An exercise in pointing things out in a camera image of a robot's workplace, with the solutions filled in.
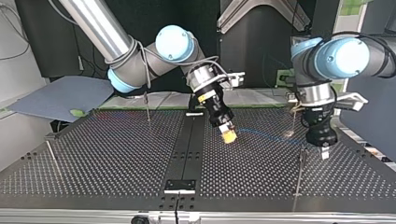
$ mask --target yellow foam block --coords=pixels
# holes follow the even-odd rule
[[[231,131],[223,133],[222,137],[224,139],[224,143],[225,144],[230,144],[230,143],[233,143],[235,141],[236,133],[235,133],[234,130],[231,130]]]

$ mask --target perforated table surface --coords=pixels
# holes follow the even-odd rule
[[[235,143],[207,115],[98,111],[0,173],[0,208],[396,213],[396,173],[339,132],[323,161],[284,108],[234,109]],[[165,194],[192,180],[193,194]]]

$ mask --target yellow object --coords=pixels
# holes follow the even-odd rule
[[[205,101],[205,100],[207,100],[210,97],[213,97],[215,95],[216,95],[215,91],[209,91],[209,92],[205,93],[204,95],[198,97],[198,101],[199,101],[199,103],[201,103],[201,102],[203,102],[203,101]]]
[[[230,130],[222,134],[225,144],[233,143],[236,139],[236,133],[234,130]]]

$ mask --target hole pattern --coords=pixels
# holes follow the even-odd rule
[[[364,160],[370,154],[366,154],[337,144],[330,158],[322,161],[316,151],[310,151],[302,178],[302,194],[349,199],[396,198],[395,184],[370,167]]]
[[[205,125],[200,195],[223,198],[285,198],[295,191],[304,130],[292,129],[286,109],[234,109],[238,138],[224,145]]]
[[[158,196],[182,111],[96,112],[0,181],[0,193]]]

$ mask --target blue joint cap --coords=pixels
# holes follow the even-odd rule
[[[110,79],[111,85],[117,90],[122,93],[128,93],[130,91],[133,91],[135,89],[139,89],[137,87],[133,87],[131,85],[128,85],[127,83],[123,82],[121,79],[117,77],[117,75],[114,73],[113,69],[109,69],[107,71],[107,76],[108,79]]]
[[[314,46],[316,46],[320,41],[323,39],[321,37],[305,40],[303,42],[300,42],[298,44],[295,44],[291,46],[291,59],[297,55],[300,54],[308,49],[312,49]]]
[[[329,79],[357,76],[368,65],[370,50],[361,40],[353,37],[334,39],[318,50],[315,68]]]
[[[183,28],[168,25],[157,34],[155,47],[165,60],[181,63],[189,59],[194,52],[194,40]]]

